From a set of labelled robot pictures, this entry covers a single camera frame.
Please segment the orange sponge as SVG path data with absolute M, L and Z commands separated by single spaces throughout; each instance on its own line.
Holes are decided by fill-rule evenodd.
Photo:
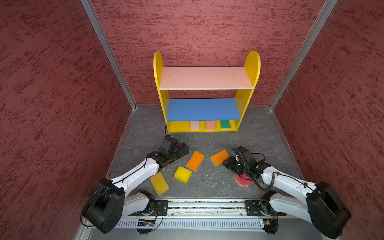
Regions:
M 213 164 L 217 167 L 220 164 L 222 164 L 224 161 L 226 161 L 229 157 L 230 157 L 230 154 L 227 152 L 227 150 L 224 149 L 212 155 L 210 159 L 212 160 Z
M 194 151 L 193 155 L 191 156 L 190 160 L 187 163 L 187 167 L 193 171 L 197 171 L 201 162 L 203 161 L 205 155 L 198 152 Z

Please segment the small yellow square sponge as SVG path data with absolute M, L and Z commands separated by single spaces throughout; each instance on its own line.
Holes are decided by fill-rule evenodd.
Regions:
M 174 174 L 174 178 L 187 184 L 189 182 L 189 179 L 191 178 L 192 171 L 188 170 L 182 166 L 179 166 Z

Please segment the cream white sponge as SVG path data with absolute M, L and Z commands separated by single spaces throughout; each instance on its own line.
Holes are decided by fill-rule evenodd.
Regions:
M 190 130 L 191 131 L 199 131 L 200 130 L 200 122 L 199 121 L 190 121 Z

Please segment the green sponge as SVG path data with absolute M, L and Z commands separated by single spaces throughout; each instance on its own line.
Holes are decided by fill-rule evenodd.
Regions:
M 231 128 L 230 121 L 220 121 L 222 130 L 229 130 Z

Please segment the salmon pink sponge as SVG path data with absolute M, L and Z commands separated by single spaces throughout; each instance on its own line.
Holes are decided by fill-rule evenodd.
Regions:
M 206 130 L 215 131 L 216 130 L 216 121 L 206 121 Z

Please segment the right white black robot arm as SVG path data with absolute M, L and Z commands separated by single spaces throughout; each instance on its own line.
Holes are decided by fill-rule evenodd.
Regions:
M 271 217 L 265 232 L 274 234 L 278 229 L 278 214 L 291 215 L 311 223 L 322 235 L 337 239 L 352 214 L 336 191 L 327 183 L 318 184 L 300 180 L 279 171 L 247 148 L 233 148 L 235 156 L 228 157 L 223 165 L 242 180 L 255 183 L 265 192 L 257 205 L 246 202 L 250 215 Z

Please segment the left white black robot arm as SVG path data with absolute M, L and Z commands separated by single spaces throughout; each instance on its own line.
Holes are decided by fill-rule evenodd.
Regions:
M 130 193 L 145 180 L 158 174 L 169 164 L 189 154 L 190 148 L 176 138 L 165 135 L 157 152 L 147 154 L 144 160 L 125 174 L 112 180 L 102 178 L 85 203 L 81 224 L 109 233 L 122 217 L 136 212 L 156 212 L 155 197 L 146 191 Z

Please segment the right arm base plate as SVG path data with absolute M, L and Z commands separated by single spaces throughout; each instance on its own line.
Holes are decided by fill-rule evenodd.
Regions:
M 245 210 L 248 217 L 273 217 L 275 215 L 275 211 L 272 211 L 271 214 L 262 213 L 259 200 L 245 200 Z

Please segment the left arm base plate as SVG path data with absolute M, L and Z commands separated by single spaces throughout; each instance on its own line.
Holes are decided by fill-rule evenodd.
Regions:
M 152 205 L 153 214 L 157 213 L 160 216 L 166 216 L 168 212 L 169 201 L 155 199 Z

